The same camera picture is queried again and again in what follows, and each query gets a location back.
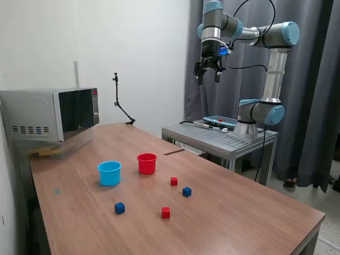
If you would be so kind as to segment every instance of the white wall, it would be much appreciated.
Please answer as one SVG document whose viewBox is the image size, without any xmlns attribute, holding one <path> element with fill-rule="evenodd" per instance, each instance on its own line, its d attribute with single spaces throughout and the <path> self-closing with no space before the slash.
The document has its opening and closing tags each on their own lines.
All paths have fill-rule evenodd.
<svg viewBox="0 0 340 255">
<path fill-rule="evenodd" d="M 75 86 L 79 51 L 72 1 L 1 1 L 0 37 L 7 88 Z"/>
<path fill-rule="evenodd" d="M 78 0 L 81 86 L 98 87 L 101 123 L 128 121 L 160 135 L 184 116 L 190 1 Z"/>
<path fill-rule="evenodd" d="M 0 89 L 3 88 L 3 78 L 0 69 Z M 15 177 L 11 156 L 8 151 L 4 127 L 0 113 L 0 253 L 18 254 L 20 243 L 16 235 L 24 228 L 17 228 L 14 189 Z"/>
<path fill-rule="evenodd" d="M 186 0 L 11 0 L 0 5 L 0 68 L 7 88 L 98 87 L 100 123 L 128 119 L 157 136 L 184 116 Z"/>
</svg>

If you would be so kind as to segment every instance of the red cup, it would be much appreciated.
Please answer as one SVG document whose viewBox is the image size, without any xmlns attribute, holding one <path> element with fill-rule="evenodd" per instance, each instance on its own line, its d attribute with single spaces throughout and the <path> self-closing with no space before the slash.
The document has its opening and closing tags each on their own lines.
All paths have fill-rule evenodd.
<svg viewBox="0 0 340 255">
<path fill-rule="evenodd" d="M 138 168 L 140 174 L 153 174 L 156 170 L 157 156 L 152 153 L 138 155 Z"/>
</svg>

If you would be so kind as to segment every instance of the blue cube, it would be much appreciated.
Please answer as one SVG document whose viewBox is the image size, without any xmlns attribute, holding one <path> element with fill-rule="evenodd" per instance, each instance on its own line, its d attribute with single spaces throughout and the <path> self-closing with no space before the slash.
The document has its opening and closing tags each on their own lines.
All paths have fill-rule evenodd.
<svg viewBox="0 0 340 255">
<path fill-rule="evenodd" d="M 185 196 L 185 197 L 189 197 L 189 196 L 191 196 L 191 188 L 189 188 L 189 187 L 185 187 L 184 189 L 183 189 L 183 196 Z"/>
<path fill-rule="evenodd" d="M 125 205 L 122 202 L 115 204 L 115 213 L 122 214 L 123 212 L 125 212 Z"/>
</svg>

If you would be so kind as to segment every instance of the plastic bucket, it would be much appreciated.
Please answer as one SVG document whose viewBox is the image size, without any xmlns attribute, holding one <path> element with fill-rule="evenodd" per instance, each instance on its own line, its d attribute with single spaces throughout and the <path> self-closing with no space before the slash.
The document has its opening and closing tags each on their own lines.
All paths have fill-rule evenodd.
<svg viewBox="0 0 340 255">
<path fill-rule="evenodd" d="M 121 168 L 122 164 L 116 161 L 108 161 L 99 164 L 98 170 L 101 185 L 117 185 L 121 181 Z"/>
<path fill-rule="evenodd" d="M 138 169 L 141 174 L 153 174 L 156 170 L 157 156 L 152 153 L 138 155 Z"/>
</svg>

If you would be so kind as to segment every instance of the gray curtain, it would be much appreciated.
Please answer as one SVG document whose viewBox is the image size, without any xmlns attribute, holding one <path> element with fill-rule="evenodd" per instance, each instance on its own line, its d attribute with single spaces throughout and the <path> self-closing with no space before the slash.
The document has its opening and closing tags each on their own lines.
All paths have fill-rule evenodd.
<svg viewBox="0 0 340 255">
<path fill-rule="evenodd" d="M 197 12 L 190 25 L 201 23 L 202 1 L 194 2 Z M 233 14 L 243 0 L 224 1 L 224 11 Z M 274 172 L 280 180 L 297 176 L 299 186 L 316 184 L 326 191 L 332 155 L 340 126 L 339 24 L 340 1 L 275 0 L 275 23 L 295 21 L 301 38 L 288 55 L 281 100 L 285 116 L 270 129 L 279 132 Z M 270 24 L 273 17 L 267 0 L 250 0 L 237 17 L 246 27 Z M 213 71 L 207 72 L 203 85 L 192 74 L 193 63 L 200 59 L 200 40 L 192 29 L 185 90 L 185 117 L 198 120 L 222 115 L 236 118 L 241 99 L 261 98 L 266 74 L 263 68 L 227 69 L 220 83 L 214 83 Z M 235 43 L 228 64 L 235 67 L 268 65 L 266 49 Z"/>
</svg>

